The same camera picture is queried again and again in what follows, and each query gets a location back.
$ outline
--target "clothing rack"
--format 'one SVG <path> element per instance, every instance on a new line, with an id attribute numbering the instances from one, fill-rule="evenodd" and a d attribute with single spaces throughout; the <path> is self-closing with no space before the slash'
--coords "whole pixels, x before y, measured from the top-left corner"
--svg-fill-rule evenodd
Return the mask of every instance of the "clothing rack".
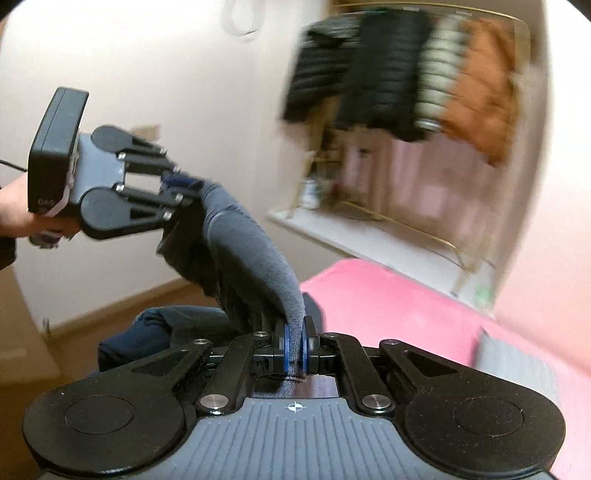
<path id="1" fill-rule="evenodd" d="M 407 1 L 388 1 L 388 0 L 381 0 L 381 1 L 368 1 L 368 2 L 355 2 L 355 3 L 343 3 L 343 0 L 332 0 L 329 14 L 342 14 L 342 13 L 351 13 L 351 14 L 358 14 L 363 13 L 363 10 L 360 9 L 367 9 L 368 7 L 390 7 L 390 8 L 419 8 L 425 9 L 428 11 L 432 16 L 439 16 L 444 12 L 449 12 L 450 10 L 455 10 L 458 13 L 464 13 L 468 15 L 477 15 L 477 16 L 493 16 L 493 17 L 500 17 L 504 18 L 507 21 L 511 22 L 514 31 L 514 40 L 515 40 L 515 74 L 517 78 L 523 73 L 524 68 L 530 62 L 530 50 L 531 50 L 531 37 L 530 37 L 530 29 L 528 25 L 521 19 L 512 17 L 507 14 L 503 14 L 500 12 L 494 12 L 491 10 L 485 10 L 481 8 L 475 7 L 464 7 L 461 5 L 449 5 L 449 4 L 442 4 L 442 3 L 434 3 L 434 2 L 407 2 Z M 509 125 L 515 130 L 515 124 L 517 118 L 519 116 L 519 82 L 513 82 L 513 95 L 512 95 L 512 105 L 511 105 L 511 115 L 509 118 Z M 319 172 L 325 171 L 326 163 L 328 159 L 326 154 L 322 151 L 321 144 L 322 144 L 322 137 L 324 134 L 324 130 L 329 123 L 330 114 L 333 111 L 334 99 L 328 99 L 323 104 L 319 105 L 314 114 L 311 116 L 309 120 L 309 127 L 310 127 L 310 152 L 305 160 L 304 171 L 297 186 L 297 191 L 295 193 L 294 202 L 291 206 L 290 212 L 288 217 L 290 218 L 295 209 L 299 206 L 299 197 L 301 193 L 301 184 L 303 180 L 309 174 L 311 167 L 314 163 L 317 164 Z M 349 208 L 357 209 L 364 214 L 369 216 L 369 220 L 381 220 L 389 223 L 393 223 L 402 227 L 405 227 L 415 233 L 418 233 L 426 238 L 438 242 L 445 247 L 450 248 L 455 255 L 457 256 L 457 265 L 460 267 L 460 273 L 457 277 L 455 285 L 450 292 L 454 296 L 458 296 L 462 288 L 465 286 L 468 278 L 470 275 L 474 274 L 475 272 L 480 269 L 483 259 L 487 256 L 489 247 L 491 244 L 491 240 L 495 229 L 498 226 L 499 220 L 499 204 L 502 198 L 505 198 L 506 195 L 510 194 L 509 192 L 509 178 L 507 176 L 508 168 L 506 167 L 507 164 L 507 157 L 510 151 L 510 147 L 507 148 L 505 151 L 505 166 L 503 168 L 503 172 L 500 175 L 500 178 L 497 179 L 496 184 L 494 185 L 495 192 L 493 193 L 493 202 L 488 210 L 485 213 L 485 226 L 483 228 L 483 234 L 480 240 L 476 240 L 475 248 L 472 249 L 472 252 L 467 252 L 462 247 L 456 245 L 454 242 L 449 241 L 446 238 L 443 238 L 438 234 L 437 227 L 433 228 L 432 230 L 425 229 L 425 228 L 418 228 L 417 226 L 410 225 L 408 222 L 404 221 L 400 218 L 395 218 L 393 216 L 386 216 L 378 212 L 371 211 L 370 209 L 358 205 L 355 202 L 350 202 L 347 200 L 341 200 L 339 202 L 340 205 L 345 205 Z"/>

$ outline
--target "metal screw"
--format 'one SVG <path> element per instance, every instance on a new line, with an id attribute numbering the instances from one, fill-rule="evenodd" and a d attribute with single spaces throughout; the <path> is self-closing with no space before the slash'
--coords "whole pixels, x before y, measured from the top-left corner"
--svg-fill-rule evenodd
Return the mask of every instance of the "metal screw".
<path id="1" fill-rule="evenodd" d="M 361 403 L 372 410 L 383 410 L 392 404 L 392 400 L 385 395 L 371 394 L 363 397 Z"/>
<path id="2" fill-rule="evenodd" d="M 219 410 L 220 408 L 224 408 L 230 401 L 224 395 L 218 395 L 213 393 L 211 395 L 205 395 L 199 403 L 202 407 L 209 408 L 210 410 Z"/>

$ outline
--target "pink blanket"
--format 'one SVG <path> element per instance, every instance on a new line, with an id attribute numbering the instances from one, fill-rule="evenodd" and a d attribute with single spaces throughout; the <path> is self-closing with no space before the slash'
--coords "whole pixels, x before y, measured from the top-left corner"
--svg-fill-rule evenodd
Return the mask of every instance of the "pink blanket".
<path id="1" fill-rule="evenodd" d="M 504 329 L 491 319 L 427 287 L 363 260 L 341 260 L 302 284 L 324 311 L 325 331 L 356 336 L 363 345 L 396 338 L 471 365 L 484 328 L 491 336 L 554 367 L 567 434 L 552 473 L 582 480 L 591 472 L 591 377 Z"/>

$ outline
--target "black cable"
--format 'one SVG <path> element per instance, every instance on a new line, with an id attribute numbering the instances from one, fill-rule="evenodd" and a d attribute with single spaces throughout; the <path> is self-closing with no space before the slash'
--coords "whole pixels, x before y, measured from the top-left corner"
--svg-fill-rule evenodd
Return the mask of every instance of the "black cable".
<path id="1" fill-rule="evenodd" d="M 20 170 L 20 171 L 24 171 L 24 172 L 28 171 L 25 167 L 20 167 L 19 165 L 15 165 L 14 163 L 10 163 L 9 161 L 2 160 L 1 158 L 0 158 L 0 163 L 2 165 L 6 165 L 7 167 L 14 168 L 15 170 Z"/>

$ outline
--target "orange jacket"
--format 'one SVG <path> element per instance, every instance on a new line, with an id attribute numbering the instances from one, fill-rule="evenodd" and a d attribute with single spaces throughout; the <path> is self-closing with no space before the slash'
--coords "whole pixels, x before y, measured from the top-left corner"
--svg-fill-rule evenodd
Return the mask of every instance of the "orange jacket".
<path id="1" fill-rule="evenodd" d="M 515 42 L 498 20 L 479 18 L 465 27 L 470 32 L 466 58 L 441 127 L 449 137 L 474 145 L 494 165 L 504 160 L 511 136 Z"/>

